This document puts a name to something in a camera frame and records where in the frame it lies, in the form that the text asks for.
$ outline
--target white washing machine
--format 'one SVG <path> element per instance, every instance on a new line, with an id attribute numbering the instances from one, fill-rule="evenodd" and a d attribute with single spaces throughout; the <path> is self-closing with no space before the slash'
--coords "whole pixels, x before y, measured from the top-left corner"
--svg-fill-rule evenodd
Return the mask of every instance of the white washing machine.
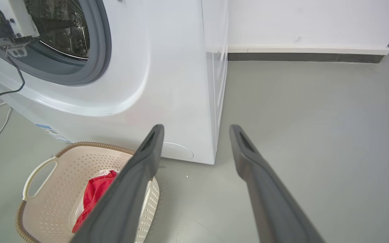
<path id="1" fill-rule="evenodd" d="M 64 2 L 79 3 L 81 10 L 57 9 Z M 68 2 L 47 1 L 53 13 L 32 18 L 35 25 L 57 15 L 74 21 L 80 14 L 83 20 L 68 32 L 30 41 L 27 55 L 19 52 L 15 59 L 25 87 L 1 98 L 56 139 L 72 143 L 137 149 L 155 124 L 163 124 L 162 156 L 213 164 L 227 73 L 227 0 Z M 61 42 L 70 45 L 58 46 L 66 35 Z M 0 92 L 22 84 L 5 54 L 0 49 Z"/>

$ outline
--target red cloth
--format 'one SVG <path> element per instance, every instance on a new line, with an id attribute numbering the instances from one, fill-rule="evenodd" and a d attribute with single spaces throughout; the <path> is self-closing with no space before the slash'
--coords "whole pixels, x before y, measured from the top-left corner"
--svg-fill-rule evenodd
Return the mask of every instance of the red cloth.
<path id="1" fill-rule="evenodd" d="M 76 220 L 76 224 L 73 226 L 71 232 L 75 233 L 82 226 L 82 223 L 86 220 L 89 213 L 94 209 L 97 202 L 104 195 L 108 187 L 112 184 L 113 180 L 118 174 L 111 170 L 107 175 L 102 175 L 101 177 L 95 177 L 88 181 L 88 184 L 85 188 L 85 194 L 83 195 L 83 212 L 80 214 L 79 218 Z"/>

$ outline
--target gray floor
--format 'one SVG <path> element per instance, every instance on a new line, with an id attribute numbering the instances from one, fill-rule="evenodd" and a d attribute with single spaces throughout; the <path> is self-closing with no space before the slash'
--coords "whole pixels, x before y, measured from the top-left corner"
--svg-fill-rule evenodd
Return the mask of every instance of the gray floor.
<path id="1" fill-rule="evenodd" d="M 230 62 L 216 164 L 162 160 L 147 242 L 258 241 L 231 124 L 245 129 L 326 242 L 389 242 L 389 55 L 380 64 Z M 21 242 L 14 217 L 23 184 L 64 146 L 12 114 L 0 136 L 0 242 Z"/>

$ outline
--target washing machine label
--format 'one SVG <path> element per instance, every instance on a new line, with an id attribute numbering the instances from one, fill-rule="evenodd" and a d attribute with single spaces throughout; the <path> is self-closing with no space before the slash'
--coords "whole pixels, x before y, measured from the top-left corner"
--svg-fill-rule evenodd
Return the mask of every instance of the washing machine label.
<path id="1" fill-rule="evenodd" d="M 45 130 L 49 135 L 51 135 L 55 139 L 57 139 L 59 141 L 71 143 L 68 139 L 66 139 L 65 137 L 61 136 L 61 134 L 57 133 L 54 129 L 51 129 L 51 127 L 45 126 L 45 125 L 40 125 L 40 124 L 36 124 L 36 125 L 39 128 L 42 128 L 43 130 Z"/>

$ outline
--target laundry basket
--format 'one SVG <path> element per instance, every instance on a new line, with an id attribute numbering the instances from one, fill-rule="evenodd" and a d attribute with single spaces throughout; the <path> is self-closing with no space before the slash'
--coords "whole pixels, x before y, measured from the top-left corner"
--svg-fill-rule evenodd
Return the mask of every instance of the laundry basket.
<path id="1" fill-rule="evenodd" d="M 79 142 L 67 146 L 46 160 L 28 177 L 23 189 L 23 201 L 16 218 L 16 228 L 28 243 L 68 243 L 79 215 L 77 205 L 89 179 L 104 169 L 120 171 L 134 151 L 104 143 Z M 55 167 L 35 195 L 28 191 L 34 176 L 46 165 Z M 142 243 L 150 229 L 159 200 L 155 178 L 148 182 L 139 216 L 135 242 Z"/>

